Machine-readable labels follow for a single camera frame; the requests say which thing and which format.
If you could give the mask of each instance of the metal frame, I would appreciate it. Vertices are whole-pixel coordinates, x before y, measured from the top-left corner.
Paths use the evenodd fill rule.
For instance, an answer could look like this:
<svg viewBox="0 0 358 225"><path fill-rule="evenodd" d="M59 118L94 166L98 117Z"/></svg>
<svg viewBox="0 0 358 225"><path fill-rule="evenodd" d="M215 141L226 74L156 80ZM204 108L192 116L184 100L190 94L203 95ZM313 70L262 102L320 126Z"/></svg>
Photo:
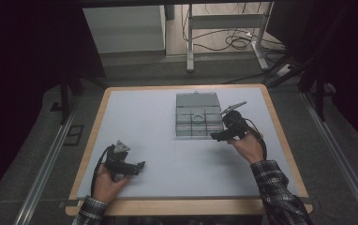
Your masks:
<svg viewBox="0 0 358 225"><path fill-rule="evenodd" d="M306 93L301 93L301 97L305 101L305 104L308 108L308 111L311 114L311 117L313 118L314 122L317 125L317 128L319 129L321 136L325 140L332 157L336 161L337 167L342 172L343 177L345 178L346 182L349 185L349 188L351 189L356 201L358 202L358 176L354 172L353 168L349 164L349 161L347 160L346 156L343 154L340 145L337 143L334 135L331 133L331 130L328 128L327 124L321 120L320 116L314 111L314 108L316 107L313 103L313 100L311 99L310 95Z"/></svg>
<svg viewBox="0 0 358 225"><path fill-rule="evenodd" d="M256 41L252 41L252 49L261 65L262 70L267 70L266 60L261 53L261 40L270 16L273 2L269 2L268 8L263 14L247 15L201 15L193 16L193 6L188 5L188 42L187 42L187 72L194 71L193 30L201 29L228 29L228 28L260 28Z"/></svg>
<svg viewBox="0 0 358 225"><path fill-rule="evenodd" d="M67 136L68 129L73 121L74 114L77 111L80 102L79 97L74 97L71 103L71 112L67 116L67 122L61 125L59 131L53 141L53 144L45 157L36 179L31 186L26 199L24 200L22 207L19 211L18 216L15 219L14 225L29 224L30 220L36 210L39 198L41 197L42 191L44 190L48 178L52 172L54 163L59 156L65 137Z"/></svg>

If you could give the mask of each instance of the shirt cuff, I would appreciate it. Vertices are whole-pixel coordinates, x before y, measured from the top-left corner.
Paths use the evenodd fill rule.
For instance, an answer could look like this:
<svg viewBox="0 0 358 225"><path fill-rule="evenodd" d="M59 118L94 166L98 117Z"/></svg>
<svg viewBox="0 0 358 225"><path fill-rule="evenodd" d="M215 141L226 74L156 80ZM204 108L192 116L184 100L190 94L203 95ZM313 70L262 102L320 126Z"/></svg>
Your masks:
<svg viewBox="0 0 358 225"><path fill-rule="evenodd" d="M106 208L106 203L98 201L90 196L86 196L83 201L80 214L91 219L100 220L103 218Z"/></svg>
<svg viewBox="0 0 358 225"><path fill-rule="evenodd" d="M284 175L274 160L256 162L251 165L251 170L258 184L266 182L272 177L280 177Z"/></svg>

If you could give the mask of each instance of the white cabinet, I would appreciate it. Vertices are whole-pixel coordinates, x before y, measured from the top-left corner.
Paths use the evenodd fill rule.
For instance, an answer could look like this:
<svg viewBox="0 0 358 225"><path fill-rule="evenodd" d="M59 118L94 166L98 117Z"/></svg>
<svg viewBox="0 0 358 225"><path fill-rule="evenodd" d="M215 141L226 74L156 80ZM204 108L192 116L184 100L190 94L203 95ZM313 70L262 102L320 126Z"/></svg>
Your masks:
<svg viewBox="0 0 358 225"><path fill-rule="evenodd" d="M85 8L99 53L165 49L163 6Z"/></svg>

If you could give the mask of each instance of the human hand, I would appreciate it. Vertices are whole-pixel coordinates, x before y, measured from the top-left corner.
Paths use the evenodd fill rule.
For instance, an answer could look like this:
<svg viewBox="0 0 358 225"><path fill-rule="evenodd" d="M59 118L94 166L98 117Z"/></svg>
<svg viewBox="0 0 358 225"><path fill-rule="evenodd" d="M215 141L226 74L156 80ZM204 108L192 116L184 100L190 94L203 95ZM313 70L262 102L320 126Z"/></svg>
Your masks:
<svg viewBox="0 0 358 225"><path fill-rule="evenodd" d="M261 144L251 132L247 132L246 136L241 140L231 138L227 142L233 145L240 156L245 158L250 164L264 160Z"/></svg>
<svg viewBox="0 0 358 225"><path fill-rule="evenodd" d="M97 180L92 197L104 203L111 203L117 197L120 190L128 183L129 178L129 176L125 176L122 180L114 182L111 179L110 171L101 164L97 171Z"/></svg>

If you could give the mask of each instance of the plaid sleeve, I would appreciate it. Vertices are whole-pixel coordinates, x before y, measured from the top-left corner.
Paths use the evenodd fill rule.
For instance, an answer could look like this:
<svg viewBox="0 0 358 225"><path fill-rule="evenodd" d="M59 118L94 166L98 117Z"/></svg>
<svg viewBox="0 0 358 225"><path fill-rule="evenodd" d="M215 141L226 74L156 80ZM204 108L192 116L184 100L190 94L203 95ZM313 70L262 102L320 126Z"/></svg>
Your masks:
<svg viewBox="0 0 358 225"><path fill-rule="evenodd" d="M87 196L72 225L98 225L103 218L107 204Z"/></svg>
<svg viewBox="0 0 358 225"><path fill-rule="evenodd" d="M288 178L273 160L251 165L270 224L312 224L302 201L287 190Z"/></svg>

